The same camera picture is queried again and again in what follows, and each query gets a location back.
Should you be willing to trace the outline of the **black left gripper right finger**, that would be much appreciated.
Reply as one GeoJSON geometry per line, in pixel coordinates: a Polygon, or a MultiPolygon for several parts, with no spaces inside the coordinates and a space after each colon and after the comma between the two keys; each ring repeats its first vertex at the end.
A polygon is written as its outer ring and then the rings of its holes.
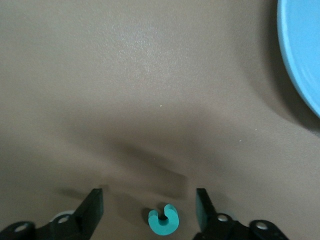
{"type": "Polygon", "coordinates": [[[197,188],[196,217],[200,231],[193,240],[289,240],[272,222],[252,220],[243,225],[230,215],[217,212],[205,188],[197,188]]]}

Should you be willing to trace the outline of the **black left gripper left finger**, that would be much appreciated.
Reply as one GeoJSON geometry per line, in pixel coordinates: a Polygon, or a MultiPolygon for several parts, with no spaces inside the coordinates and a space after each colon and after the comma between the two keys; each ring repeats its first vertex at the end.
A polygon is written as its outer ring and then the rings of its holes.
{"type": "Polygon", "coordinates": [[[32,221],[12,223],[0,231],[0,240],[90,240],[103,213],[103,190],[94,188],[73,213],[39,228],[32,221]]]}

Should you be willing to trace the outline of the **teal letter c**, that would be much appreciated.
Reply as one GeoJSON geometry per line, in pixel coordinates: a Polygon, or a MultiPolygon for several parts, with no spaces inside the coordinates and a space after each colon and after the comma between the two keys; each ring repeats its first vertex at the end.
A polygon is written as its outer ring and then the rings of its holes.
{"type": "Polygon", "coordinates": [[[180,218],[177,209],[172,204],[166,204],[163,213],[166,219],[160,219],[158,211],[151,210],[148,213],[148,225],[155,234],[168,236],[178,229],[180,218]]]}

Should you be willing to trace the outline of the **brown table cover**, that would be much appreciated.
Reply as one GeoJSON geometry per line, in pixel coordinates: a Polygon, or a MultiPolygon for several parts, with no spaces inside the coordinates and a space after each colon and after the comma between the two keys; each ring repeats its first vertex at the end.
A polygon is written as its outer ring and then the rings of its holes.
{"type": "Polygon", "coordinates": [[[0,0],[0,230],[94,188],[92,240],[192,240],[196,188],[244,225],[320,240],[320,118],[278,0],[0,0]],[[149,227],[173,205],[178,229],[149,227]]]}

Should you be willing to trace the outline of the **blue round plate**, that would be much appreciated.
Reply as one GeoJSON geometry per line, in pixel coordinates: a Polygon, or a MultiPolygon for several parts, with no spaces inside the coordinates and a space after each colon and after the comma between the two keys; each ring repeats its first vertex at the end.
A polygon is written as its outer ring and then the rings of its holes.
{"type": "Polygon", "coordinates": [[[320,118],[320,0],[278,0],[277,35],[289,78],[320,118]]]}

